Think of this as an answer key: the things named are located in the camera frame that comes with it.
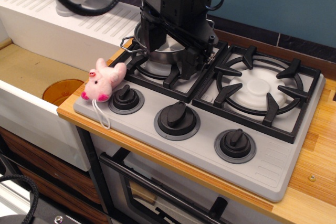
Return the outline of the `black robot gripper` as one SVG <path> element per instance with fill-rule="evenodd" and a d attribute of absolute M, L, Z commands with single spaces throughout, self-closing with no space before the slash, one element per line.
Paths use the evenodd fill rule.
<path fill-rule="evenodd" d="M 193 22 L 199 26 L 207 20 L 207 13 L 212 2 L 212 0 L 141 1 L 141 35 L 148 52 L 159 49 L 166 42 L 166 31 L 161 26 L 162 22 L 190 31 Z M 203 70 L 206 64 L 207 58 L 204 50 L 184 49 L 181 78 L 189 80 L 194 73 Z"/>

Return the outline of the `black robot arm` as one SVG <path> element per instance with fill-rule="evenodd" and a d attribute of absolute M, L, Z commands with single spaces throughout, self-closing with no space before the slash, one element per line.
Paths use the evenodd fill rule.
<path fill-rule="evenodd" d="M 207 64 L 218 44 L 207 13 L 219 9 L 212 0 L 141 0 L 138 41 L 151 61 L 181 65 L 181 77 L 188 80 Z"/>

